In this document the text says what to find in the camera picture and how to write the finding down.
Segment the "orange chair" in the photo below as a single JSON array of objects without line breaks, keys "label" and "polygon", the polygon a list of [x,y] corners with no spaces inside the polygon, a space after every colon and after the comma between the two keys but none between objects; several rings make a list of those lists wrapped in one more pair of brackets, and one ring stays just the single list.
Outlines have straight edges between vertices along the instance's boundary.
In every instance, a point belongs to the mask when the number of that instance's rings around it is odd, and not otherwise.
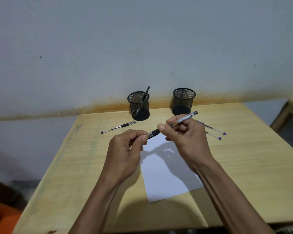
[{"label": "orange chair", "polygon": [[0,234],[11,234],[21,214],[20,211],[0,203]]}]

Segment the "paper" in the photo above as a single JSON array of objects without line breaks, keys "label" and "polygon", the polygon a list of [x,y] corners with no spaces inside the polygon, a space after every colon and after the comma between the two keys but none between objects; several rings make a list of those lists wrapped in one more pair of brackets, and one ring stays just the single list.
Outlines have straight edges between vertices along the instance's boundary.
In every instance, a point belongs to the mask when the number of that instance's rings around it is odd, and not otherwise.
[{"label": "paper", "polygon": [[148,140],[141,153],[141,171],[149,202],[203,187],[180,157],[173,142],[159,134]]}]

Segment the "wooden table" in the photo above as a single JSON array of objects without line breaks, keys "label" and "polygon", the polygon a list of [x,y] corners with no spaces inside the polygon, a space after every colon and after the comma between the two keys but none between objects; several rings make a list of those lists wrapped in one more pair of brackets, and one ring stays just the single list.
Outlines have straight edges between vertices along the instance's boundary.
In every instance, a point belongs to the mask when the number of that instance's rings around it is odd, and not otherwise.
[{"label": "wooden table", "polygon": [[281,128],[287,123],[290,116],[293,115],[293,99],[290,99],[281,109],[277,118],[271,124],[271,128],[278,133]]},{"label": "wooden table", "polygon": [[[293,221],[293,149],[242,103],[194,106],[195,119],[226,131],[207,136],[211,152],[266,222]],[[172,116],[153,109],[130,129],[152,131]],[[128,111],[80,115],[44,175],[14,233],[67,233],[93,189],[109,140],[128,128]],[[105,232],[222,225],[204,188],[149,204],[140,168],[118,190]]]}]

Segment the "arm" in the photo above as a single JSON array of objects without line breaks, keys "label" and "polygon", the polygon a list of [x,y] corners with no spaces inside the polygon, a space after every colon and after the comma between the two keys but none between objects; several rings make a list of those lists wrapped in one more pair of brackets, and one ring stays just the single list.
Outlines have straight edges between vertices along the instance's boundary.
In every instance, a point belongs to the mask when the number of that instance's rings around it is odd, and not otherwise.
[{"label": "arm", "polygon": [[101,175],[69,234],[102,233],[118,187],[137,169],[148,132],[127,130],[110,140]]},{"label": "arm", "polygon": [[[166,122],[172,123],[183,116]],[[229,233],[274,233],[211,155],[203,124],[191,118],[173,128],[167,124],[159,124],[157,128],[167,136],[167,141],[175,143],[188,167],[199,176]]]}]

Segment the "black mesh pen holder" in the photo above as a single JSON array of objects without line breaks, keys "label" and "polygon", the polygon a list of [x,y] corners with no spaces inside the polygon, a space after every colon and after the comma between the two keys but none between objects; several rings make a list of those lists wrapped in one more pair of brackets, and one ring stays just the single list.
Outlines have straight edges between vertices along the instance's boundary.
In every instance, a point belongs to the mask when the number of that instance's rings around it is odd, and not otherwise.
[{"label": "black mesh pen holder", "polygon": [[143,102],[142,98],[145,92],[137,91],[129,94],[127,100],[130,105],[131,114],[134,120],[136,121],[144,121],[150,116],[149,109],[149,94],[147,94],[146,98]]},{"label": "black mesh pen holder", "polygon": [[176,115],[191,113],[195,92],[188,88],[178,88],[172,93],[174,99],[172,102],[172,113]]}]

